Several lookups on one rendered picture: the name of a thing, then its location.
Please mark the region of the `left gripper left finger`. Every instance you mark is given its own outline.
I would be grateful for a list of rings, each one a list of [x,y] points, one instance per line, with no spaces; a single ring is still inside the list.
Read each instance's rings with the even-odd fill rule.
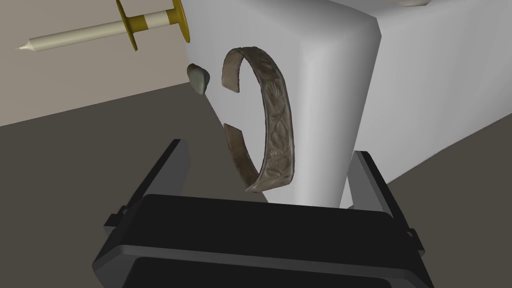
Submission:
[[[174,139],[131,195],[127,204],[108,217],[104,224],[106,235],[109,236],[120,224],[128,209],[146,195],[179,195],[190,164],[188,142],[184,139]]]

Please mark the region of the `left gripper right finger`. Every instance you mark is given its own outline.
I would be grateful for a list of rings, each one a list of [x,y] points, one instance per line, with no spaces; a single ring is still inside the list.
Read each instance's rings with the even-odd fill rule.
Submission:
[[[419,254],[421,256],[425,254],[417,231],[409,227],[396,199],[367,151],[355,150],[353,152],[347,180],[351,191],[352,206],[355,210],[387,213],[399,228],[409,235]]]

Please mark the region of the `white candle on brass holder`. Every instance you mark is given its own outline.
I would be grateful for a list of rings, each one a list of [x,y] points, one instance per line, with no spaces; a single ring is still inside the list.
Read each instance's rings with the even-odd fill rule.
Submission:
[[[115,1],[121,18],[119,21],[30,38],[17,49],[40,52],[126,34],[133,49],[136,51],[138,46],[134,33],[171,25],[179,26],[181,35],[186,43],[191,41],[188,22],[181,0],[171,0],[173,4],[171,9],[137,16],[127,16],[121,1]]]

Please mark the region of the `white cabinet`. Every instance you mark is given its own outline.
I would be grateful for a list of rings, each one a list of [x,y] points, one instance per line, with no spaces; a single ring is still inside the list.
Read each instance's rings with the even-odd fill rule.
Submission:
[[[186,53],[210,74],[222,124],[243,132],[257,168],[265,122],[249,65],[221,84],[232,49],[280,69],[295,144],[291,184],[270,203],[339,207],[353,150],[390,182],[512,114],[512,0],[182,0]]]

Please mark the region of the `small grey knob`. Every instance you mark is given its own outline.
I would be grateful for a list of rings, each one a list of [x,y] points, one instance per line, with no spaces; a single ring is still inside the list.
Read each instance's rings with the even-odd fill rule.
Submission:
[[[210,82],[208,71],[194,63],[188,65],[186,73],[191,87],[198,95],[205,95],[207,86]]]

